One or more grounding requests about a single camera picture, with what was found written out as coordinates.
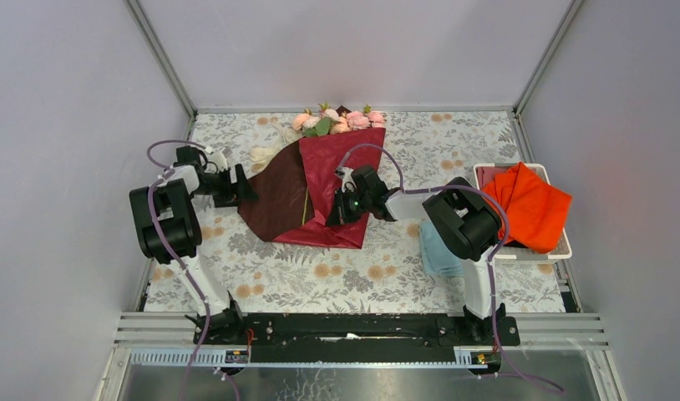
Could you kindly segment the dark red wrapping paper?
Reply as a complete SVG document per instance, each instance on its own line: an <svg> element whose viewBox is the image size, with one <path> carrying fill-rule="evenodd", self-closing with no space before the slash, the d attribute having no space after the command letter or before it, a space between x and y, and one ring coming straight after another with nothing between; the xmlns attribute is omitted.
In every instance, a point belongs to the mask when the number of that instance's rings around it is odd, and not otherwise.
<svg viewBox="0 0 680 401"><path fill-rule="evenodd" d="M241 219L265 242L361 248L368 216L344 226L326 226L333 192L341 185L335 169L339 165L378 168L385 135L386 128L370 128L302 136L262 169L252 165L255 175L249 182L259 200L239 205Z"/></svg>

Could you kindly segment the pink fake flower bunch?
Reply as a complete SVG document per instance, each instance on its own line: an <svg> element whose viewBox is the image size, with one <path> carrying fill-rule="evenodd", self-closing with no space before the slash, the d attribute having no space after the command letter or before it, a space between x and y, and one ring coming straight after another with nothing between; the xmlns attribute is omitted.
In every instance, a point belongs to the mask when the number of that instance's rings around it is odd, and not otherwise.
<svg viewBox="0 0 680 401"><path fill-rule="evenodd" d="M333 109L329 103L323 103L318 105L316 113L310 109L304 109L291 122L291 129L303 137L319 137L385 127L385 113L373 109L369 104L360 110L350 110L344 106Z"/></svg>

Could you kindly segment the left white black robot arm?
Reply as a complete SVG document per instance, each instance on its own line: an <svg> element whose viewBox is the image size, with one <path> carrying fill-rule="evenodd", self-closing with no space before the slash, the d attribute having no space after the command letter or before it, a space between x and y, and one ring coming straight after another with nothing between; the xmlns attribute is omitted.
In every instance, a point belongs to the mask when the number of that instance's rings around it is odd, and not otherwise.
<svg viewBox="0 0 680 401"><path fill-rule="evenodd" d="M258 200L240 164L230 165L227 152L189 140L174 140L175 161L155 160L162 169L152 185L134 189L129 203L143 254L176 274L196 305L194 341L232 344L247 334L241 309L230 291L216 280L200 256L202 229L193 200L209 196L216 208Z"/></svg>

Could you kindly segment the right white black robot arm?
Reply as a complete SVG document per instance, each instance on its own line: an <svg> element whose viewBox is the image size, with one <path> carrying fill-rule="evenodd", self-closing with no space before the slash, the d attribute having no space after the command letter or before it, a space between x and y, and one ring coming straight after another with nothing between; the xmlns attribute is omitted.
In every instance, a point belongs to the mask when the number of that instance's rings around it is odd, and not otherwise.
<svg viewBox="0 0 680 401"><path fill-rule="evenodd" d="M503 220L488 198L462 177L443 187L404 190L389 189L369 165L340 167L335 174L341 185L334 191L327 226L348 225L368 214L381 221L427 221L439 245L459 260L466 336L473 343L497 343L505 309L496 300L490 263L501 246Z"/></svg>

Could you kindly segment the cream ribbon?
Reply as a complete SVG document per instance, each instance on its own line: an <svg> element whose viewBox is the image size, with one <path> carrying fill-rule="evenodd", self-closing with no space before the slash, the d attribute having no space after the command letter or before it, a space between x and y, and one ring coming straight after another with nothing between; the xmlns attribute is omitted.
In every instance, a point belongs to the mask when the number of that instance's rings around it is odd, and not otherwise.
<svg viewBox="0 0 680 401"><path fill-rule="evenodd" d="M261 165L261 169L265 167L281 150L284 150L288 145L291 145L302 137L302 135L293 128L282 126L277 122L271 122L271 126L278 133L278 141L270 147L254 147L250 150L250 159L252 164L254 166Z"/></svg>

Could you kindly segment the floral patterned table mat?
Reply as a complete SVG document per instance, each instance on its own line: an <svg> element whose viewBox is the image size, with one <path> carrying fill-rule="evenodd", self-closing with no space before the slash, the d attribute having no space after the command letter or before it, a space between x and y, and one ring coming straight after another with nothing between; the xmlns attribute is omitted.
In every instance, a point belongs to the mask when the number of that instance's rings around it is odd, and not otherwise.
<svg viewBox="0 0 680 401"><path fill-rule="evenodd" d="M408 188L442 185L455 176L474 184L473 166L521 160L511 112L384 112L385 148L400 164ZM247 176L260 172L250 152L279 148L295 113L199 114L191 140L231 148ZM462 277L424 273L418 221L386 223L370 217L360 250L266 243L236 209L194 200L200 251L215 278L243 312L461 312ZM507 312L565 312L553 264L495 266ZM195 302L170 269L156 266L145 312L195 312Z"/></svg>

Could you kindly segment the light blue folded cloth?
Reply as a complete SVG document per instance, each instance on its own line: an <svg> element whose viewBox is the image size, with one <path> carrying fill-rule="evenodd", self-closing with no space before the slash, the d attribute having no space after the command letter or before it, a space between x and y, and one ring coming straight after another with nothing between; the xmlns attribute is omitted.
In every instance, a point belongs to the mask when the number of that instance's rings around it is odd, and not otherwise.
<svg viewBox="0 0 680 401"><path fill-rule="evenodd" d="M430 221L422 221L419 225L419 248L426 274L441 277L463 276L461 260L444 244Z"/></svg>

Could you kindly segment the white plastic basket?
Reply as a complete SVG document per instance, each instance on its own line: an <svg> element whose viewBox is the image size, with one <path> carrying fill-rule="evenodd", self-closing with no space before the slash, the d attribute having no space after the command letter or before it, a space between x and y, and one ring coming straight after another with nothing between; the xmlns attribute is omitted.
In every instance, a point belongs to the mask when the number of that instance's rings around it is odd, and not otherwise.
<svg viewBox="0 0 680 401"><path fill-rule="evenodd" d="M509 234L504 230L498 234L506 238L498 259L554 263L571 257L565 227L572 196L550 183L543 165L477 164L474 177L479 189L494 198L508 218Z"/></svg>

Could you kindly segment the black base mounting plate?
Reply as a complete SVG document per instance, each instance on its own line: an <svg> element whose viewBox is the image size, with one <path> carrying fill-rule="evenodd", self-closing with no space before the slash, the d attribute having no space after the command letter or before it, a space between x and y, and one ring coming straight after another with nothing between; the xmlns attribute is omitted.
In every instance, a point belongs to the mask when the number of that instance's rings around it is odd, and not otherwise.
<svg viewBox="0 0 680 401"><path fill-rule="evenodd" d="M455 348L484 348L467 333L464 315L249 313L246 336L232 344L254 363L453 363ZM520 345L517 322L497 327L504 347Z"/></svg>

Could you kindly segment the orange cloth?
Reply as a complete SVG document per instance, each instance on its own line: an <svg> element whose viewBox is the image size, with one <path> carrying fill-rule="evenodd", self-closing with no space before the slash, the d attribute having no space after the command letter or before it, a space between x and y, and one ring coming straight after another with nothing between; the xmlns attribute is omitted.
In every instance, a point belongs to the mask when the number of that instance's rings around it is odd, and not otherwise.
<svg viewBox="0 0 680 401"><path fill-rule="evenodd" d="M522 162L508 168L480 167L477 177L480 189L495 199L508 217L510 233L500 229L499 239L540 254L557 248L571 195L548 184Z"/></svg>

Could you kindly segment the aluminium front rail frame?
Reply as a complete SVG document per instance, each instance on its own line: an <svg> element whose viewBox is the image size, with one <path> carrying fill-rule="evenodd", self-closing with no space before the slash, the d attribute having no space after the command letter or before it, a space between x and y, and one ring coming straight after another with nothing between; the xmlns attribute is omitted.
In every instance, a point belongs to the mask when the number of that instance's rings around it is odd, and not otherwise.
<svg viewBox="0 0 680 401"><path fill-rule="evenodd" d="M476 340L460 315L252 313L229 341L195 341L183 313L125 312L114 342L133 363L220 368L461 368L498 370L529 351L605 351L595 314L516 313L498 325L501 350Z"/></svg>

